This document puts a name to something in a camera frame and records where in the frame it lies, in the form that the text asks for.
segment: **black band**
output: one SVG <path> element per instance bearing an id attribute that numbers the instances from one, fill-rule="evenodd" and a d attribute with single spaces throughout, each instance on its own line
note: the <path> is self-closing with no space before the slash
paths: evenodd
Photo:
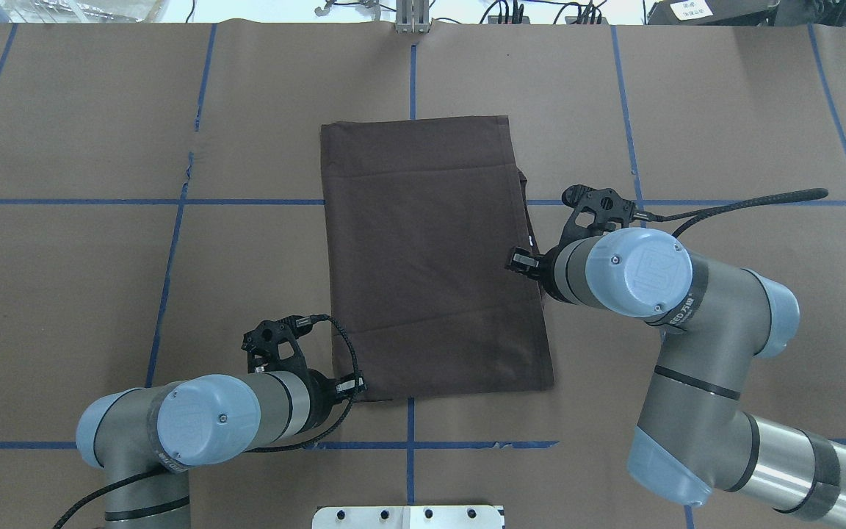
<path id="1" fill-rule="evenodd" d="M 162 514 L 164 512 L 168 512 L 170 510 L 175 510 L 177 508 L 183 508 L 184 506 L 188 505 L 191 502 L 191 498 L 185 496 L 180 500 L 175 500 L 174 502 L 162 503 L 161 505 L 155 505 L 153 508 L 144 508 L 144 509 L 134 509 L 134 510 L 126 510 L 120 512 L 108 512 L 104 515 L 104 519 L 107 522 L 122 522 L 125 519 L 137 519 L 137 518 L 145 518 L 146 516 L 152 516 L 156 514 Z"/>
<path id="2" fill-rule="evenodd" d="M 286 392 L 286 402 L 289 402 L 289 411 L 286 413 L 286 425 L 283 426 L 283 433 L 286 433 L 286 428 L 289 428 L 289 423 L 292 422 L 292 393 L 289 392 L 289 388 L 286 388 L 286 382 L 283 382 L 279 376 L 272 376 L 279 382 L 279 385 L 283 387 L 283 391 Z M 289 432 L 289 435 L 295 435 L 299 432 Z"/>
<path id="3" fill-rule="evenodd" d="M 148 444 L 152 448 L 152 453 L 155 454 L 156 458 L 159 459 L 159 462 L 162 463 L 162 466 L 169 469 L 169 472 L 174 473 L 181 473 L 185 472 L 191 467 L 185 465 L 178 461 L 178 459 L 173 458 L 173 456 L 169 456 L 168 452 L 165 452 L 165 449 L 162 447 L 162 440 L 159 439 L 159 411 L 162 408 L 162 401 L 170 394 L 171 392 L 175 391 L 175 388 L 181 382 L 172 382 L 167 386 L 164 386 L 164 391 L 159 392 L 158 395 L 155 395 L 155 398 L 152 399 L 151 404 L 148 406 L 148 415 L 145 416 L 145 431 L 148 432 Z"/>
<path id="4" fill-rule="evenodd" d="M 660 320 L 647 321 L 646 323 L 651 325 L 651 327 L 669 325 L 669 327 L 681 328 L 681 325 L 684 325 L 685 322 L 694 317 L 695 312 L 701 308 L 701 303 L 704 301 L 704 294 L 707 292 L 707 284 L 709 282 L 709 267 L 705 258 L 692 253 L 691 268 L 694 270 L 694 276 L 687 295 L 681 300 L 681 303 L 678 303 L 677 307 L 668 311 Z"/>
<path id="5" fill-rule="evenodd" d="M 822 519 L 837 502 L 840 496 L 840 461 L 837 452 L 828 439 L 818 434 L 801 430 L 809 438 L 812 452 L 815 454 L 815 475 L 808 495 L 795 508 L 775 509 L 782 514 L 793 515 L 805 522 Z"/>
<path id="6" fill-rule="evenodd" d="M 749 482 L 749 478 L 752 478 L 756 463 L 759 462 L 759 424 L 756 422 L 756 418 L 749 413 L 743 413 L 743 415 L 746 416 L 746 419 L 749 419 L 749 433 L 752 436 L 753 445 L 749 448 L 749 462 L 746 463 L 746 468 L 742 471 L 740 481 L 726 489 L 726 492 L 737 492 L 737 490 L 742 489 Z"/>
<path id="7" fill-rule="evenodd" d="M 735 392 L 733 389 L 727 389 L 723 386 L 711 384 L 708 381 L 702 381 L 700 378 L 694 378 L 694 376 L 678 373 L 673 369 L 668 369 L 667 367 L 661 365 L 655 366 L 655 375 L 665 376 L 666 378 L 672 379 L 672 381 L 678 381 L 681 382 L 681 384 L 687 384 L 688 386 L 693 386 L 696 389 L 702 389 L 710 394 L 719 395 L 732 400 L 740 399 L 740 392 Z"/>

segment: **blue joint cap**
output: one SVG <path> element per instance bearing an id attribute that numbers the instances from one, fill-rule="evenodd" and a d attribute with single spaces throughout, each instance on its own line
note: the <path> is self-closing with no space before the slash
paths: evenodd
<path id="1" fill-rule="evenodd" d="M 97 460 L 96 447 L 94 446 L 97 442 L 97 430 L 100 429 L 104 416 L 121 396 L 128 394 L 128 392 L 137 391 L 137 389 L 141 388 L 130 388 L 125 392 L 100 397 L 93 401 L 93 404 L 87 406 L 84 414 L 80 416 L 80 421 L 77 422 L 77 434 L 75 435 L 77 451 L 80 452 L 84 462 L 91 467 L 95 469 L 104 468 L 104 465 L 100 465 L 100 461 Z"/>
<path id="2" fill-rule="evenodd" d="M 670 234 L 622 228 L 605 234 L 587 258 L 590 291 L 610 311 L 635 318 L 674 309 L 691 288 L 691 255 Z"/>
<path id="3" fill-rule="evenodd" d="M 756 357 L 771 359 L 781 353 L 789 344 L 789 339 L 795 338 L 798 332 L 798 324 L 802 319 L 798 299 L 795 299 L 795 294 L 784 284 L 763 278 L 749 268 L 743 270 L 759 280 L 762 290 L 766 292 L 766 298 L 769 298 L 769 339 L 766 339 L 766 345 L 756 353 Z"/>
<path id="4" fill-rule="evenodd" d="M 193 467 L 244 452 L 259 429 L 259 419 L 259 400 L 244 381 L 205 375 L 165 395 L 156 428 L 162 449 Z"/>
<path id="5" fill-rule="evenodd" d="M 699 508 L 714 491 L 638 426 L 627 468 L 641 486 L 679 505 Z"/>

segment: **black cable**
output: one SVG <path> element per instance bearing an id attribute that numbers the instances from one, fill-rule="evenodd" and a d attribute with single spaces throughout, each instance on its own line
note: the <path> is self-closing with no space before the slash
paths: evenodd
<path id="1" fill-rule="evenodd" d="M 487 19 L 487 17 L 488 17 L 488 14 L 491 12 L 491 9 L 493 9 L 493 7 L 495 7 L 495 6 L 498 6 L 498 21 L 500 22 L 501 21 L 501 4 L 504 4 L 505 10 L 507 10 L 507 0 L 494 0 L 494 2 L 491 2 L 491 4 L 489 4 L 488 9 L 486 9 L 485 12 L 482 14 L 482 18 L 479 20 L 479 24 L 484 23 L 485 19 Z"/>
<path id="2" fill-rule="evenodd" d="M 702 210 L 691 211 L 688 213 L 681 213 L 677 215 L 652 215 L 654 218 L 649 218 L 655 222 L 668 222 L 669 220 L 681 220 L 681 218 L 691 217 L 684 224 L 681 224 L 672 235 L 679 237 L 685 230 L 694 226 L 696 223 L 705 220 L 705 218 L 715 217 L 715 215 L 729 213 L 738 209 L 765 206 L 772 204 L 791 204 L 792 202 L 818 201 L 820 198 L 827 197 L 828 190 L 823 187 L 812 188 L 812 190 L 790 191 L 789 193 L 779 193 L 777 195 L 766 195 L 766 197 L 749 198 L 748 201 L 733 202 L 725 206 L 714 208 L 705 208 Z"/>
<path id="3" fill-rule="evenodd" d="M 380 2 L 378 2 L 377 4 L 378 4 L 378 6 L 380 6 L 380 8 L 381 8 L 382 10 L 388 10 L 388 11 L 391 11 L 391 12 L 393 12 L 393 13 L 396 13 L 396 12 L 397 12 L 397 10 L 396 10 L 396 9 L 393 9 L 393 7 L 390 7 L 390 6 L 385 6 L 384 4 L 381 4 Z M 362 2 L 336 2 L 335 4 L 332 4 L 332 5 L 333 5 L 333 6 L 366 7 L 366 8 L 367 8 L 367 9 L 369 9 L 369 10 L 370 10 L 370 9 L 373 9 L 373 6 L 367 6 L 366 4 L 364 4 L 364 3 L 362 3 Z"/>
<path id="4" fill-rule="evenodd" d="M 596 18 L 596 6 L 590 1 L 590 3 L 585 6 L 583 12 L 576 17 L 574 20 L 574 24 L 593 24 Z"/>
<path id="5" fill-rule="evenodd" d="M 563 10 L 566 10 L 567 7 L 576 6 L 576 17 L 577 19 L 580 18 L 580 13 L 583 11 L 583 6 L 580 6 L 579 2 L 567 2 L 563 6 L 560 7 L 560 11 L 557 11 L 557 16 L 554 17 L 553 24 L 556 24 L 558 20 L 560 20 L 560 15 L 563 14 Z"/>
<path id="6" fill-rule="evenodd" d="M 188 24 L 188 20 L 191 20 L 192 15 L 195 14 L 195 0 L 191 0 L 191 11 L 188 12 L 188 16 L 185 17 L 185 23 Z"/>
<path id="7" fill-rule="evenodd" d="M 316 442 L 322 441 L 322 439 L 325 439 L 328 434 L 334 432 L 335 429 L 338 428 L 342 422 L 344 422 L 345 417 L 348 416 L 348 412 L 352 411 L 352 406 L 355 405 L 355 396 L 357 395 L 356 389 L 360 383 L 358 379 L 361 376 L 361 372 L 358 371 L 358 356 L 355 352 L 355 346 L 352 344 L 352 341 L 350 341 L 350 338 L 348 338 L 348 334 L 347 332 L 345 332 L 345 329 L 342 328 L 341 324 L 339 324 L 339 321 L 335 318 L 332 318 L 332 316 L 328 314 L 318 314 L 315 316 L 310 316 L 310 318 L 316 318 L 315 321 L 317 322 L 331 322 L 331 324 L 335 326 L 336 331 L 338 331 L 341 335 L 341 338 L 345 341 L 345 345 L 348 345 L 348 352 L 350 353 L 350 355 L 352 355 L 352 371 L 353 375 L 355 375 L 355 391 L 348 396 L 348 406 L 345 406 L 345 409 L 343 410 L 341 415 L 339 415 L 339 418 L 331 426 L 329 426 L 329 428 L 325 429 L 325 431 L 321 432 L 319 435 L 313 436 L 312 439 L 309 439 L 308 441 L 297 442 L 295 443 L 295 445 L 264 446 L 261 448 L 254 448 L 252 450 L 247 450 L 248 452 L 256 454 L 269 454 L 271 452 L 289 452 L 289 450 L 298 450 L 299 448 L 305 448 L 306 446 L 315 445 Z"/>
<path id="8" fill-rule="evenodd" d="M 551 4 L 552 6 L 568 6 L 570 2 L 554 2 L 553 0 L 521 0 L 521 3 L 531 2 L 533 4 Z"/>
<path id="9" fill-rule="evenodd" d="M 120 479 L 120 481 L 104 486 L 102 489 L 94 490 L 94 492 L 91 492 L 87 496 L 83 496 L 79 502 L 74 503 L 73 507 L 69 508 L 68 511 L 64 513 L 64 516 L 61 516 L 61 518 L 57 520 L 57 523 L 54 523 L 54 527 L 52 529 L 61 529 L 61 527 L 64 527 L 64 524 L 67 523 L 68 520 L 71 519 L 70 517 L 80 510 L 80 508 L 83 508 L 84 505 L 96 500 L 98 497 L 103 496 L 107 492 L 113 492 L 114 490 L 121 488 L 121 486 L 127 486 L 139 480 L 152 478 L 154 475 L 160 475 L 160 473 L 165 472 L 168 472 L 165 467 L 158 467 L 156 469 L 152 469 L 152 471 L 131 475 L 130 478 L 127 479 Z"/>

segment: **white mounting plate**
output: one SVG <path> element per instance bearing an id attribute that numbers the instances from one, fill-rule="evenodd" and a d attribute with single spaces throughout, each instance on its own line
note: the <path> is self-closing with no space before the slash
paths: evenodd
<path id="1" fill-rule="evenodd" d="M 427 511 L 432 514 L 427 518 Z M 344 518 L 339 519 L 339 512 Z M 500 505 L 400 505 L 321 508 L 312 529 L 504 529 Z"/>

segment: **brown cloth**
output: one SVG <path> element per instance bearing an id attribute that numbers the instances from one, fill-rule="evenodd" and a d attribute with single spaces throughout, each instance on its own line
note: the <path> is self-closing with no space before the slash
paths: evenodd
<path id="1" fill-rule="evenodd" d="M 325 125 L 322 189 L 366 400 L 553 387 L 538 286 L 504 269 L 530 244 L 507 117 Z"/>

